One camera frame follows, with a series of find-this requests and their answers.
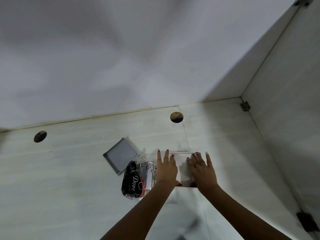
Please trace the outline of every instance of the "hand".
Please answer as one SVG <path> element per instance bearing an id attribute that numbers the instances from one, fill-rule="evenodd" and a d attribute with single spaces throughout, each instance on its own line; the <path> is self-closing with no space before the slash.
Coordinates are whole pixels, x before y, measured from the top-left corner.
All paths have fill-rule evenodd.
<path id="1" fill-rule="evenodd" d="M 191 158 L 187 157 L 189 170 L 195 180 L 195 183 L 199 191 L 206 196 L 208 190 L 218 186 L 217 176 L 212 166 L 210 156 L 205 152 L 207 158 L 207 165 L 201 157 L 201 153 L 192 154 Z"/>
<path id="2" fill-rule="evenodd" d="M 182 186 L 182 184 L 176 181 L 178 174 L 178 168 L 176 166 L 176 161 L 174 160 L 174 155 L 170 156 L 169 160 L 169 150 L 165 151 L 163 158 L 163 163 L 161 160 L 161 153 L 158 150 L 158 169 L 157 169 L 157 182 L 165 183 L 169 187 L 174 188 L 174 186 Z"/>

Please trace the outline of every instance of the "sticker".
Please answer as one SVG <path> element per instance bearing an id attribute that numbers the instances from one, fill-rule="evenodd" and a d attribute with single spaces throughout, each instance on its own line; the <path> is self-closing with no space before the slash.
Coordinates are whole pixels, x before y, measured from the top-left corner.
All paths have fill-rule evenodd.
<path id="1" fill-rule="evenodd" d="M 152 176 L 152 187 L 156 184 L 156 181 L 157 181 L 157 169 L 158 169 L 158 166 L 154 166 L 153 176 Z"/>
<path id="2" fill-rule="evenodd" d="M 148 161 L 148 165 L 146 166 L 146 190 L 151 190 L 152 188 L 153 165 L 153 161 Z"/>

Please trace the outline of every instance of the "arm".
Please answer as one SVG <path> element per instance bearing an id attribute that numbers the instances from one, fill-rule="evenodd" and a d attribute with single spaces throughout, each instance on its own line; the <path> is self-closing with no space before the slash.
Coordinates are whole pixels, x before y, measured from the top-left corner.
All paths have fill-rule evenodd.
<path id="1" fill-rule="evenodd" d="M 101 240 L 128 239 L 128 236 L 133 240 L 146 238 L 155 218 L 176 185 L 178 173 L 173 155 L 169 161 L 169 150 L 165 152 L 163 163 L 160 151 L 158 151 L 157 162 L 157 182 L 152 190 L 118 221 Z"/>
<path id="2" fill-rule="evenodd" d="M 207 165 L 200 153 L 192 155 L 192 158 L 187 158 L 188 166 L 196 185 L 199 191 L 226 218 L 244 240 L 291 240 L 224 192 L 217 183 L 217 177 L 207 152 L 206 158 Z"/>

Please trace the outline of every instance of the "round hole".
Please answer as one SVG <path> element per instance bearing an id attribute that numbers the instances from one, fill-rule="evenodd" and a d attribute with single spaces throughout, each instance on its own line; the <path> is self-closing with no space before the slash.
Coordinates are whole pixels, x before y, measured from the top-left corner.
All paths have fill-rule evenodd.
<path id="1" fill-rule="evenodd" d="M 42 130 L 42 131 L 40 131 L 40 132 L 38 132 L 36 135 L 35 135 L 35 137 L 34 137 L 34 142 L 41 142 L 41 141 L 43 141 L 45 138 L 47 137 L 47 132 L 46 131 L 44 131 L 44 130 Z"/>
<path id="2" fill-rule="evenodd" d="M 180 112 L 173 112 L 173 113 L 170 115 L 170 120 L 171 120 L 173 123 L 180 123 L 181 121 L 183 121 L 183 114 L 180 113 Z"/>

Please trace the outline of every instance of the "black hinge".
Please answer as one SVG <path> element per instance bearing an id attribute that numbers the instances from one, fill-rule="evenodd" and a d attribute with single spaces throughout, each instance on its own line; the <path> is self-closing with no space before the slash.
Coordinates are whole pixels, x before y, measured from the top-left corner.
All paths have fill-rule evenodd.
<path id="1" fill-rule="evenodd" d="M 304 6 L 309 7 L 313 0 L 295 0 L 293 6 Z"/>
<path id="2" fill-rule="evenodd" d="M 298 212 L 296 215 L 306 232 L 320 231 L 318 225 L 316 224 L 316 222 L 314 221 L 310 213 L 306 213 L 302 211 L 302 212 Z"/>
<path id="3" fill-rule="evenodd" d="M 248 101 L 245 101 L 240 104 L 240 107 L 242 108 L 243 111 L 249 111 L 251 109 Z"/>

